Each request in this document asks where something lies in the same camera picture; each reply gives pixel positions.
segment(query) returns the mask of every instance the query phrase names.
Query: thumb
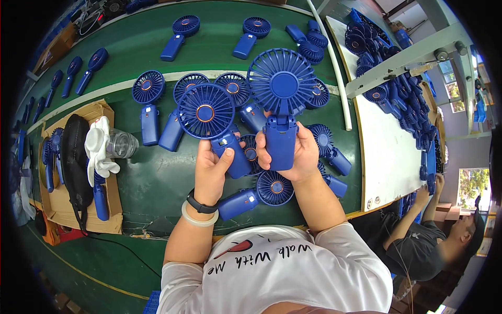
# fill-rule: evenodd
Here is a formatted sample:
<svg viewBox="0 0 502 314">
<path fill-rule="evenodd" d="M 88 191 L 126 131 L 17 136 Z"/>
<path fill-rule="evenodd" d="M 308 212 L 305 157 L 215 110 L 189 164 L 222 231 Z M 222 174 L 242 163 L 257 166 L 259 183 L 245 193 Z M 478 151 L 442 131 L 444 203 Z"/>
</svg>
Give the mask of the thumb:
<svg viewBox="0 0 502 314">
<path fill-rule="evenodd" d="M 224 174 L 232 164 L 234 155 L 235 152 L 232 148 L 226 148 L 220 160 L 218 160 L 218 163 L 214 166 L 217 171 Z"/>
</svg>

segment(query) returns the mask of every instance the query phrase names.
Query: black cap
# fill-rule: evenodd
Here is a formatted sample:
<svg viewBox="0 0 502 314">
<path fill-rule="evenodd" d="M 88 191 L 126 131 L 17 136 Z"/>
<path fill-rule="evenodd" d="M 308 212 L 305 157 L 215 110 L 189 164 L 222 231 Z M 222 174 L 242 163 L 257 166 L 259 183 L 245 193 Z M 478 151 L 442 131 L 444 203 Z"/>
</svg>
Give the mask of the black cap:
<svg viewBox="0 0 502 314">
<path fill-rule="evenodd" d="M 472 235 L 469 244 L 467 244 L 467 247 L 465 248 L 465 254 L 467 255 L 468 258 L 476 254 L 477 250 L 481 246 L 481 242 L 483 242 L 485 222 L 483 220 L 483 217 L 481 217 L 481 214 L 479 213 L 480 199 L 481 195 L 477 197 L 474 203 L 476 206 L 476 211 L 474 212 L 474 226 L 476 227 L 476 231 L 474 231 L 474 234 Z"/>
</svg>

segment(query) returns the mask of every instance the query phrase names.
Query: black cable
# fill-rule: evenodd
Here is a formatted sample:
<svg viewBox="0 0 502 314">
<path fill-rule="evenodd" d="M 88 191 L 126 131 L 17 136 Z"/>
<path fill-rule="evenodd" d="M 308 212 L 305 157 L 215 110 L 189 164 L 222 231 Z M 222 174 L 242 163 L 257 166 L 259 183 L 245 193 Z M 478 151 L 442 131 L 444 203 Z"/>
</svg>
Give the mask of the black cable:
<svg viewBox="0 0 502 314">
<path fill-rule="evenodd" d="M 145 264 L 151 271 L 153 271 L 159 278 L 162 278 L 161 275 L 159 275 L 155 270 L 153 270 L 152 267 L 148 266 L 148 264 L 141 259 L 141 257 L 139 257 L 136 253 L 134 253 L 133 250 L 131 250 L 130 248 L 128 248 L 127 246 L 125 246 L 124 244 L 122 243 L 119 243 L 119 242 L 115 242 L 115 241 L 112 241 L 112 240 L 106 240 L 106 239 L 101 239 L 101 238 L 95 238 L 95 237 L 91 237 L 90 235 L 87 235 L 86 236 L 87 238 L 91 238 L 91 239 L 96 239 L 96 240 L 100 240 L 100 241 L 105 241 L 105 242 L 110 242 L 110 243 L 115 243 L 115 244 L 118 244 L 118 245 L 121 245 L 123 247 L 125 247 L 126 249 L 128 249 L 131 253 L 134 254 L 134 256 L 136 256 L 143 264 Z"/>
</svg>

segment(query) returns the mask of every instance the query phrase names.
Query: brown box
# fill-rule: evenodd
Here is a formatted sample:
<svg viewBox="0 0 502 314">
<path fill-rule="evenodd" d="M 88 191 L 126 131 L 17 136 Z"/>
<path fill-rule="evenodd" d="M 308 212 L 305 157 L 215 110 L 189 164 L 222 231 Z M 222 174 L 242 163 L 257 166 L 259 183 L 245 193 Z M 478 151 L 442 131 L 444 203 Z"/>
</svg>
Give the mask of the brown box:
<svg viewBox="0 0 502 314">
<path fill-rule="evenodd" d="M 75 26 L 73 23 L 69 23 L 64 29 L 59 32 L 58 35 L 51 41 L 51 43 L 44 50 L 40 58 L 38 59 L 33 73 L 35 75 L 42 74 L 43 71 L 51 67 L 56 61 L 58 61 L 75 42 L 77 33 L 75 31 Z"/>
<path fill-rule="evenodd" d="M 113 128 L 115 113 L 104 101 L 104 99 L 94 101 L 85 106 L 67 114 L 65 117 L 54 123 L 47 129 L 42 129 L 42 137 L 46 138 L 52 134 L 55 128 L 64 128 L 66 122 L 72 114 L 77 114 L 86 119 L 89 124 L 93 123 L 97 118 L 106 116 L 110 121 L 110 127 Z M 94 200 L 87 208 L 87 225 L 88 231 L 100 233 L 122 233 L 122 205 L 118 194 L 117 177 L 111 173 L 110 177 L 105 181 L 106 202 L 108 205 L 108 220 L 102 221 L 97 217 L 96 206 Z M 75 218 L 73 207 L 68 201 L 70 196 L 66 190 L 66 186 L 60 184 L 52 193 L 47 191 L 43 183 L 40 181 L 40 195 L 42 198 L 42 207 L 50 221 L 53 221 L 62 226 L 80 229 L 80 226 Z"/>
</svg>

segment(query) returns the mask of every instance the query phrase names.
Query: hand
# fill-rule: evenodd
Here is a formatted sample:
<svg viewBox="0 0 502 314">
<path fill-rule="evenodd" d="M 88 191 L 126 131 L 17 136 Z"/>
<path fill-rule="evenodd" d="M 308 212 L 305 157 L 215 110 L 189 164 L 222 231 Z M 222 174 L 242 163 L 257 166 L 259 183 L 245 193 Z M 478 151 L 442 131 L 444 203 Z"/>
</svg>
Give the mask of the hand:
<svg viewBox="0 0 502 314">
<path fill-rule="evenodd" d="M 194 199 L 208 206 L 214 206 L 223 194 L 225 184 L 225 172 L 232 164 L 235 152 L 232 148 L 218 156 L 211 151 L 211 141 L 200 140 L 199 151 L 195 161 L 195 190 Z"/>
<path fill-rule="evenodd" d="M 441 194 L 441 191 L 444 187 L 444 177 L 441 173 L 436 173 L 436 193 L 437 195 Z"/>
<path fill-rule="evenodd" d="M 429 201 L 429 191 L 427 190 L 427 185 L 422 185 L 421 188 L 417 190 L 417 196 L 415 197 L 415 204 L 425 206 Z"/>
<path fill-rule="evenodd" d="M 319 149 L 314 140 L 314 136 L 309 129 L 305 128 L 299 121 L 296 125 L 300 128 L 296 134 L 295 157 L 293 167 L 289 170 L 278 171 L 283 177 L 290 181 L 302 181 L 312 174 L 319 172 L 317 169 L 317 161 L 319 160 Z M 265 149 L 265 134 L 259 131 L 256 135 L 256 148 L 258 155 L 258 164 L 261 168 L 270 169 L 271 156 Z"/>
</svg>

